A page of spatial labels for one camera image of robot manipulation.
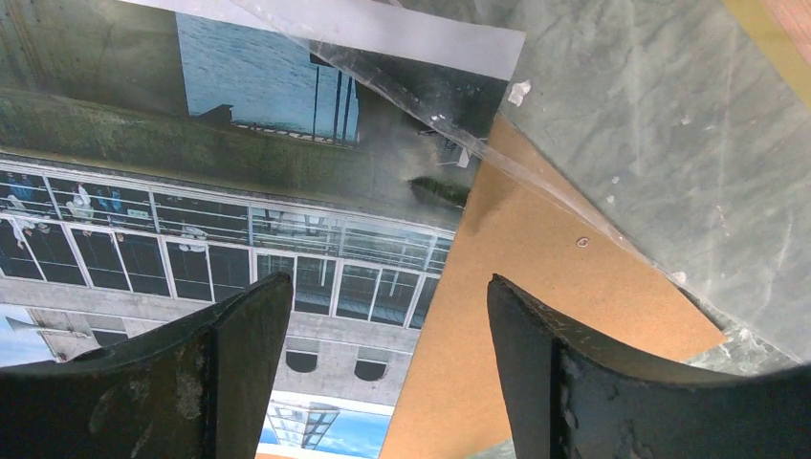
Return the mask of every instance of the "cardboard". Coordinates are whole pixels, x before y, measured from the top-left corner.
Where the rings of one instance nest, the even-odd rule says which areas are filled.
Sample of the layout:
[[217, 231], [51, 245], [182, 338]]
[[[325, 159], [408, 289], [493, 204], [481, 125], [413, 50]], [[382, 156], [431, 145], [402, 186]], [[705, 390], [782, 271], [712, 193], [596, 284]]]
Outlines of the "cardboard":
[[[503, 119], [491, 145], [583, 204]], [[577, 241], [589, 238], [586, 247]], [[493, 273], [568, 316], [637, 348], [682, 361], [725, 341], [652, 267], [543, 193], [483, 164], [381, 453], [466, 457], [510, 437], [486, 307]]]

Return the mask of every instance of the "glass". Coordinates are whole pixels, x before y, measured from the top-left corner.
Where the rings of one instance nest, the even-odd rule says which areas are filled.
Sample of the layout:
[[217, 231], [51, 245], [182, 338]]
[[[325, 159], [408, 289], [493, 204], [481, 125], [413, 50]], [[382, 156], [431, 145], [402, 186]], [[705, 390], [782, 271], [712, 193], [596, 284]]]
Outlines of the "glass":
[[434, 245], [431, 258], [427, 263], [426, 272], [432, 274], [441, 274], [445, 269], [445, 262], [448, 260], [448, 253], [450, 253], [450, 244], [453, 241], [444, 237], [438, 237]]
[[402, 326], [419, 280], [420, 276], [414, 273], [383, 270], [372, 321]]
[[417, 305], [414, 307], [414, 315], [411, 316], [411, 323], [408, 324], [408, 328], [415, 330], [421, 330], [423, 328], [423, 323], [425, 323], [428, 314], [428, 307], [436, 293], [437, 285], [439, 285], [438, 278], [426, 277], [426, 280], [423, 282], [423, 290], [417, 298]]
[[271, 275], [273, 273], [285, 273], [292, 279], [293, 269], [296, 265], [296, 259], [292, 256], [281, 255], [257, 255], [256, 256], [256, 270], [259, 278]]
[[64, 179], [48, 182], [65, 219], [155, 232], [149, 193], [144, 190]]
[[36, 217], [56, 217], [48, 188], [38, 175], [0, 171], [0, 198], [0, 203], [8, 210]]
[[15, 229], [9, 220], [0, 220], [0, 268], [9, 277], [42, 280], [22, 232]]
[[155, 193], [155, 206], [161, 232], [202, 240], [248, 242], [248, 208], [159, 193]]
[[340, 228], [334, 218], [252, 208], [253, 244], [280, 251], [337, 255]]
[[369, 310], [375, 297], [380, 270], [346, 265], [340, 279], [338, 317], [369, 320]]
[[117, 237], [133, 292], [169, 296], [158, 239], [135, 234], [117, 234]]
[[45, 278], [62, 284], [85, 285], [71, 246], [60, 225], [29, 223], [28, 245]]
[[208, 246], [214, 301], [236, 295], [251, 285], [248, 251], [230, 247]]
[[347, 224], [341, 256], [421, 271], [432, 237], [404, 229]]
[[115, 236], [81, 229], [74, 229], [73, 236], [94, 286], [129, 291]]
[[166, 249], [178, 297], [211, 301], [206, 246], [167, 242]]
[[301, 313], [329, 315], [335, 281], [335, 260], [300, 256], [296, 267], [296, 303]]

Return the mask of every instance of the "concrete wall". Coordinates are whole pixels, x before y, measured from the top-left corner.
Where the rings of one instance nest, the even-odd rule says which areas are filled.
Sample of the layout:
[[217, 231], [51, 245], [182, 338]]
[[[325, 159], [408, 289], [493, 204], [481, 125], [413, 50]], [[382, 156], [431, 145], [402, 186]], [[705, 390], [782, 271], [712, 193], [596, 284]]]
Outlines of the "concrete wall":
[[325, 395], [372, 404], [397, 403], [411, 363], [410, 354], [392, 354], [384, 376], [367, 382], [355, 376], [359, 346], [322, 342], [318, 347], [318, 366], [312, 373], [297, 373], [279, 360], [274, 390]]
[[[130, 338], [159, 326], [157, 320], [174, 320], [207, 306], [203, 302], [8, 278], [0, 279], [0, 303], [26, 307], [40, 325], [85, 333], [90, 333], [90, 326], [83, 313], [125, 317], [124, 329]], [[320, 341], [318, 367], [312, 373], [297, 373], [285, 364], [283, 355], [274, 389], [393, 406], [420, 332], [360, 320], [292, 313], [287, 335]], [[92, 337], [43, 333], [43, 338], [55, 353], [65, 354], [68, 359], [99, 346]], [[392, 351], [384, 377], [379, 381], [366, 382], [355, 376], [361, 346]]]
[[174, 13], [116, 0], [0, 2], [0, 85], [188, 113]]

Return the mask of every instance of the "black metal piece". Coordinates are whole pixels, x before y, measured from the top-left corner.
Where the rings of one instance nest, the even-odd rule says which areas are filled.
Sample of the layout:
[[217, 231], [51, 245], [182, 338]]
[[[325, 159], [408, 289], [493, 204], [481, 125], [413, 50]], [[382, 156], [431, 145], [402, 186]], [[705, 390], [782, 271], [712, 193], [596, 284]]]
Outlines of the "black metal piece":
[[517, 458], [811, 457], [811, 367], [740, 378], [668, 361], [493, 277]]
[[276, 274], [72, 361], [0, 369], [0, 457], [253, 458], [292, 300]]

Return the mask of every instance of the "building facade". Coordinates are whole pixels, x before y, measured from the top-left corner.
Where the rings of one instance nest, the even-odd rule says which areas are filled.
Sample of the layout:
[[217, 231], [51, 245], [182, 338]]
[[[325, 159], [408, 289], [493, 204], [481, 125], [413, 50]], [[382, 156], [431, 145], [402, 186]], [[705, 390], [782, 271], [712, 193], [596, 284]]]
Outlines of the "building facade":
[[0, 302], [56, 359], [275, 272], [295, 301], [274, 389], [394, 405], [452, 232], [332, 208], [0, 161]]

